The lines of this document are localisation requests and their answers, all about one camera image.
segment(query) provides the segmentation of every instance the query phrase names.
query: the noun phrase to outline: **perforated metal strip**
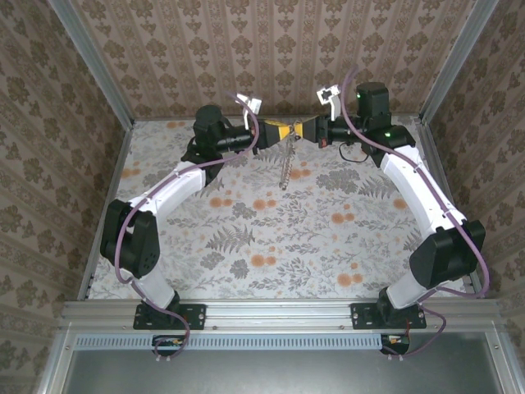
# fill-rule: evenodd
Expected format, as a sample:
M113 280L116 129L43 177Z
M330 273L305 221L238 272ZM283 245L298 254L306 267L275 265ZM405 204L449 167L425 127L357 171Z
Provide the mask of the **perforated metal strip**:
M152 350L153 334L81 334L75 350ZM159 349L172 349L159 346ZM376 350L380 334L193 334L188 350Z

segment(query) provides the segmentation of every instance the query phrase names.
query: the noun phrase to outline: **floral wallpaper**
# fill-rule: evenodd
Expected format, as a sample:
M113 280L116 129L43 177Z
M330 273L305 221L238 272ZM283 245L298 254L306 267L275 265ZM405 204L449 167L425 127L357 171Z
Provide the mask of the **floral wallpaper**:
M501 0L431 121L450 188L486 228L492 296L525 365L525 3Z
M397 117L418 139L413 117ZM135 123L117 198L140 195L176 165L193 121ZM160 222L159 263L183 299L377 297L406 273L421 243L415 219L371 159L337 146L293 143L290 183L278 186L282 141L225 165ZM360 147L345 149L364 158ZM461 288L456 282L454 288ZM135 298L100 258L89 294Z
M123 130L51 7L0 2L0 392L32 392Z
M192 117L223 92L264 114L319 113L315 92L379 80L419 112L473 0L73 0L135 119Z

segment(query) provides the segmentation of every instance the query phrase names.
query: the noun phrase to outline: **black mounting bracket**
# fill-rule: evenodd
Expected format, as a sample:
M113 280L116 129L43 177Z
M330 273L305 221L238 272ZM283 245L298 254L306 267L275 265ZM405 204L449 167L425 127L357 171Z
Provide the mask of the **black mounting bracket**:
M205 304L178 304L176 311L186 322L189 329L204 330L206 323ZM184 330L184 324L170 316L164 314L151 306L143 303L137 305L135 320L133 321L134 330Z
M402 318L385 322L376 302L364 302L350 305L354 330L410 329L427 328L425 313L417 305L402 309Z

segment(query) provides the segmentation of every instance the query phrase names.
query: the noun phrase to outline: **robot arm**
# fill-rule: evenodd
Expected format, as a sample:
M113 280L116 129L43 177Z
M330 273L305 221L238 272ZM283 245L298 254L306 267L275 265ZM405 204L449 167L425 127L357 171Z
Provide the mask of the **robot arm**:
M257 113L261 101L238 95L247 106ZM233 127L222 116L218 107L208 105L201 107L196 114L194 123L195 137L188 144L187 152L181 158L176 168L160 180L150 190L134 197L128 202L116 199L108 208L104 222L101 255L115 265L117 237L124 220L134 207L138 211L126 228L121 244L119 258L119 273L125 281L133 281L136 290L161 309L177 312L180 297L162 275L157 264L160 255L158 225L164 218L178 207L185 199L207 186L222 168L222 163L216 163L204 169L195 168L177 176L182 170L195 164L210 163L222 159L225 152L240 152L247 149L253 142L253 133L247 120L248 112L244 110L244 124ZM260 121L259 138L253 148L268 148L284 139L290 132L271 122Z
M304 124L304 138L317 142L320 148L334 141L348 145L360 142L362 150L369 154L376 166L394 182L413 212L424 241L409 258L410 270L396 283L383 289L377 302L377 316L382 320L381 323L386 326L402 326L405 323L405 312L417 309L418 300L437 286L472 273L477 266L477 259L445 215L422 177L407 162L350 134L343 117L334 119L334 113L340 112L339 101L334 97L338 93L339 89L335 89L334 86L317 92L322 103L331 104L331 115L317 117ZM462 228L474 245L481 249L485 238L483 225L479 221L467 221L452 205L425 167L415 146L415 140L407 129L391 125L386 87L378 82L361 84L357 87L357 99L358 116L353 119L353 123L360 127L370 140L415 162L444 202L446 213L458 223L462 223Z

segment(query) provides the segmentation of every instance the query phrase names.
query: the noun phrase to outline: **wire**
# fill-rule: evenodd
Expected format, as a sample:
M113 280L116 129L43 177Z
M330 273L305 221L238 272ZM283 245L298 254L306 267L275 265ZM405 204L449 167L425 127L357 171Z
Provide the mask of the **wire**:
M385 350L388 350L391 355L393 355L394 357L398 357L399 359L403 359L404 357L410 357L412 355L417 355L419 353L421 353L422 351L424 351L426 348L428 348L430 346L430 344L432 344L442 333L443 331L445 330L446 328L446 318L445 316L443 316L442 314L436 312L435 310L430 310L428 309L426 306L424 305L419 305L419 308L421 308L422 310L424 310L425 312L427 312L428 314L433 314L434 316L438 317L441 319L441 327L437 330L437 332L432 336L432 338L430 338L427 342L425 342L423 345L421 345L420 347L418 347L416 350L412 350L408 353L405 353L404 355L400 355L397 351L391 349L390 347L388 346L384 346L383 345L383 349Z
M180 346L179 350L177 350L175 352L175 354L172 355L171 357L177 357L182 352L182 350L185 348L186 344L188 343L188 341L189 341L189 325L182 318L182 316L180 316L179 314L176 314L174 312L171 312L170 310L161 308L161 307L155 305L151 300L149 300L146 297L146 295L138 288L138 286L135 283L135 279L133 277L129 277L127 279L124 279L122 277L122 275L121 275L121 268L120 268L122 242L124 240L124 235L126 234L126 228L130 224L131 219L133 218L133 216L139 211L139 209L144 204L146 204L148 202L149 199L152 199L157 193L159 193L162 189L164 189L166 186L168 186L170 183L172 183L175 179L177 179L178 177L186 174L187 172L193 171L193 170L195 170L197 168L204 168L204 167L214 166L216 164L227 163L227 162L230 162L232 160L236 160L237 158L240 158L241 156L244 156L244 155L248 154L253 149L253 147L256 145L256 143L258 141L258 138L259 138L259 124L257 122L257 117L255 116L255 114L253 113L251 108L245 102L243 102L242 100L238 99L234 94L232 94L230 92L226 92L226 94L228 96L232 97L237 103L239 103L244 109L246 109L246 111L248 111L248 114L252 118L253 127L254 127L253 140L252 140L252 143L249 145L249 147L246 148L245 150L243 150L242 152L240 152L239 154L236 154L235 156L230 156L228 158L221 158L221 159L213 160L213 161L207 162L207 163L194 164L192 166L183 168L179 172L175 172L173 175L169 176L165 181L163 181L160 185L158 185L155 189L153 189L152 192L149 193L149 195L147 195L142 200L140 200L139 203L136 204L131 209L131 211L127 214L124 222L122 223L121 230L119 231L118 237L116 239L116 250L115 250L115 263L114 263L114 265L115 265L115 275L116 275L117 280L120 283L123 283L123 284L127 284L127 283L130 283L131 281L133 281L131 283L131 286L139 294L139 296L143 300L143 302L145 302L147 305L151 306L152 308L154 308L155 310L157 310L159 312L162 312L164 314L168 314L168 315L170 315L170 316L172 316L174 318L179 319L185 325L185 339L182 342L182 345Z
M346 158L345 156L343 156L343 152L341 152L341 146L343 146L343 145L347 145L347 146L348 146L349 144L346 143L346 142L343 142L343 143L341 143L341 144L339 145L339 155L340 155L341 158L342 158L343 160L345 160L346 162L349 162L349 163L364 163L364 162L366 162L366 161L368 160L368 158L370 157L370 155L367 154L367 157L364 158L363 160L350 160L349 158Z
M363 121L363 126L361 127L361 130L363 130L363 132L366 132L366 125L367 125L367 122L370 120L370 117L366 117L365 120ZM339 145L339 155L341 156L341 158L343 160L345 160L346 162L349 162L349 163L364 163L368 160L368 158L370 157L369 154L367 154L367 157L364 158L363 160L350 160L349 158L346 158L345 156L343 156L343 152L341 151L341 147L343 145L347 145L347 146L350 146L350 143L349 142L343 142Z
M410 322L409 322L409 319L407 318L407 329L406 331L404 332L404 335L410 339Z
M476 245L473 243L473 241L470 239L470 237L467 235L465 230L461 227L459 222L449 212L448 207L446 206L445 202L441 199L440 195L438 194L438 192L434 188L434 185L430 182L430 180L428 179L427 175L419 168L419 166L413 160L411 160L410 158L406 157L405 155L403 155L403 154L401 154L399 152L396 152L393 149L387 148L386 146L378 144L375 141L370 140L369 138L364 136L361 132L359 132L357 130L357 128L354 126L354 124L350 120L350 117L349 117L348 112L346 110L345 98L346 98L346 88L347 88L349 82L357 75L357 73L358 73L358 67L357 66L354 66L354 67L350 68L350 70L348 71L348 73L345 76L345 80L343 81L343 85L341 86L341 98L342 98L342 101L343 101L343 105L341 106L341 109L342 109L342 112L343 112L343 117L345 118L346 123L348 124L348 127L350 128L350 130L361 141L365 142L366 144L369 144L369 145L371 145L371 146L373 146L373 147L375 147L377 149L383 150L384 152L393 154L396 157L401 158L405 162L410 164L410 166L413 168L413 170L415 172L417 172L419 174L419 176L422 178L422 180L425 182L425 185L428 187L429 191L432 193L432 196L436 199L436 202L439 204L441 210L443 211L444 217L447 217L452 222L454 227L457 229L458 233L463 237L463 239L467 243L468 247L474 253L474 255L476 256L477 261L479 262L480 266L482 267L482 271L483 271L483 279L484 279L483 280L483 287L478 293L468 294L468 293L465 293L465 292L462 292L462 291L456 291L456 290L453 290L453 289L449 289L447 287L438 286L435 290L429 291L428 293L426 293L426 295L424 295L423 297L421 297L418 300L419 307L423 311L425 311L425 312L427 312L429 314L433 314L433 315L437 316L438 318L441 319L441 321L443 323L441 324L441 327L436 332L436 334L431 339L429 339L424 345L422 345L418 349L416 349L414 351L411 351L411 352L409 352L409 353L404 355L404 356L411 356L411 355L416 355L416 354L420 353L421 351L423 351L424 349L426 349L430 344L432 344L434 342L435 339L438 338L439 335L441 335L443 333L443 330L445 330L445 327L446 327L446 318L445 318L445 316L443 316L442 314L437 313L434 310L430 310L430 309L426 308L425 306L422 305L422 302L424 300L426 300L427 298L429 298L430 296L434 295L437 290L439 290L439 291L446 291L446 292L455 294L457 296L462 296L462 297L465 297L465 298L482 297L489 290L489 285L490 285L489 271L488 271L488 267L486 265L486 262L485 262L485 260L484 260L484 258L482 256L481 252L476 247ZM392 349L388 348L387 346L383 346L383 347L395 355L395 352Z
M153 348L153 353L157 356L157 361L159 361L161 359L161 355L158 353L158 347L160 346L161 343L163 342L169 342L169 341L173 341L174 338L171 338L171 337L164 337L164 338L158 338L156 341L155 341L155 347ZM167 360L169 361L171 359L171 357L177 357L178 355L180 354L180 348L178 351L176 351L174 354L172 355L168 355L166 356Z

